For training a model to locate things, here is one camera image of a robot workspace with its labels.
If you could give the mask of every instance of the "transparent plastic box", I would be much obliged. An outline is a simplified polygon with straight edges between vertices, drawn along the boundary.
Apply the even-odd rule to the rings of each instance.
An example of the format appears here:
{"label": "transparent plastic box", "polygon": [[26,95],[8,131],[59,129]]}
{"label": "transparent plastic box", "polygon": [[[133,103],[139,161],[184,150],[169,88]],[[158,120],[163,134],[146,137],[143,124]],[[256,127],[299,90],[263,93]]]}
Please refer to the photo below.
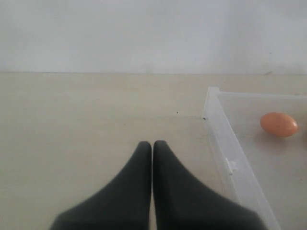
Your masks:
{"label": "transparent plastic box", "polygon": [[[299,131],[265,133],[269,112],[292,116]],[[208,89],[203,112],[227,192],[256,211],[270,230],[307,230],[307,97]]]}

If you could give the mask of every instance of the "white wall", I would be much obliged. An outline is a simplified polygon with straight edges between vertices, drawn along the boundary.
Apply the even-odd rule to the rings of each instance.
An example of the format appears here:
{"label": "white wall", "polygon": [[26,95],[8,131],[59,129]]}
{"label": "white wall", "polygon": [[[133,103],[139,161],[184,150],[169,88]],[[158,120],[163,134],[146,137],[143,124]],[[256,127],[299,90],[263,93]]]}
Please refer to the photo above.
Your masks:
{"label": "white wall", "polygon": [[306,0],[0,0],[0,70],[307,72]]}

